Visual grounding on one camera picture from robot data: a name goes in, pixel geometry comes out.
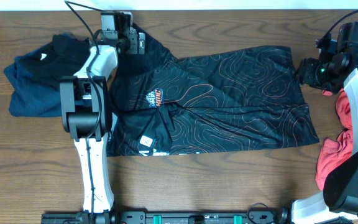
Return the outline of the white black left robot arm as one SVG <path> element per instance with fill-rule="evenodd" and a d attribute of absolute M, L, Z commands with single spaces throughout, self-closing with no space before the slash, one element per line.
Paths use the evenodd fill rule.
<path fill-rule="evenodd" d="M 143 54 L 145 35 L 103 29 L 101 40 L 89 49 L 84 65 L 60 80 L 63 128 L 78 152 L 84 186 L 79 223 L 110 223 L 114 194 L 109 183 L 107 146 L 117 122 L 108 98 L 107 81 L 117 69 L 119 54 Z"/>

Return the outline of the black orange patterned jersey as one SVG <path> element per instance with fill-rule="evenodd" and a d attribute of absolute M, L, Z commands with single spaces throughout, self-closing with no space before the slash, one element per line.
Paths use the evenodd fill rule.
<path fill-rule="evenodd" d="M 177 58 L 151 35 L 120 55 L 109 156 L 171 156 L 316 144 L 289 47 Z"/>

